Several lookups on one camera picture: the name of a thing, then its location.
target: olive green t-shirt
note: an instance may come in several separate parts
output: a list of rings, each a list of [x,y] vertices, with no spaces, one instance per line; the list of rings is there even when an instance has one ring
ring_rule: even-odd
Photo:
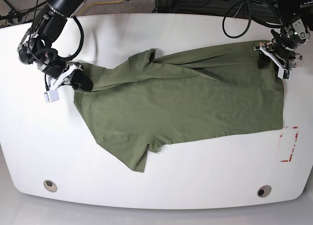
[[[139,172],[164,144],[281,129],[283,83],[273,63],[258,68],[258,42],[83,64],[94,88],[74,103],[96,142]]]

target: t-shirt sleeve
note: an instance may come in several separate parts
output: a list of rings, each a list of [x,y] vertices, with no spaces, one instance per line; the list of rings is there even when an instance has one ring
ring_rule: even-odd
[[[140,134],[104,135],[98,143],[133,171],[144,172],[151,141]]]

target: wrinkled fabric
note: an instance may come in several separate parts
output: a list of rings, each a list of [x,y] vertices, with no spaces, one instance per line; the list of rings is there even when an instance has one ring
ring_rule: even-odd
[[[281,129],[283,83],[273,63],[258,68],[258,43],[157,59],[150,49],[115,69],[83,64],[94,88],[74,103],[96,142],[139,172],[164,144]]]

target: white table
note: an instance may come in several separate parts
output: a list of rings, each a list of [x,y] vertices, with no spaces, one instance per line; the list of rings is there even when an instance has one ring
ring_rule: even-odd
[[[176,14],[123,14],[79,18],[85,44],[76,61],[114,68],[128,56],[157,48],[157,56],[239,41],[271,39],[253,23],[242,38],[222,32],[222,18]],[[22,193],[95,205],[196,209],[274,203],[297,198],[313,165],[313,43],[298,51],[304,60],[285,81],[288,129],[166,145],[148,153],[144,173],[133,172],[98,146],[73,104],[71,87],[46,104],[44,74],[19,62],[17,46],[29,25],[0,30],[0,143],[12,180]],[[228,19],[240,34],[246,21]],[[78,47],[79,30],[69,21],[53,45],[61,56]],[[299,132],[292,161],[295,133]],[[44,180],[57,184],[47,191]],[[272,192],[259,198],[257,191]]]

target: yellow cable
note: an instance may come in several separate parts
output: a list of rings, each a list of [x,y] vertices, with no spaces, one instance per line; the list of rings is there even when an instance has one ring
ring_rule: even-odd
[[[98,3],[93,3],[90,4],[89,6],[86,6],[85,8],[83,8],[83,10],[81,10],[78,14],[78,16],[81,16],[81,14],[83,13],[83,11],[85,11],[86,9],[93,7],[93,6],[97,6],[97,5],[105,5],[105,4],[114,4],[114,3],[120,3],[124,0],[119,0],[119,1],[109,1],[109,2],[98,2]]]

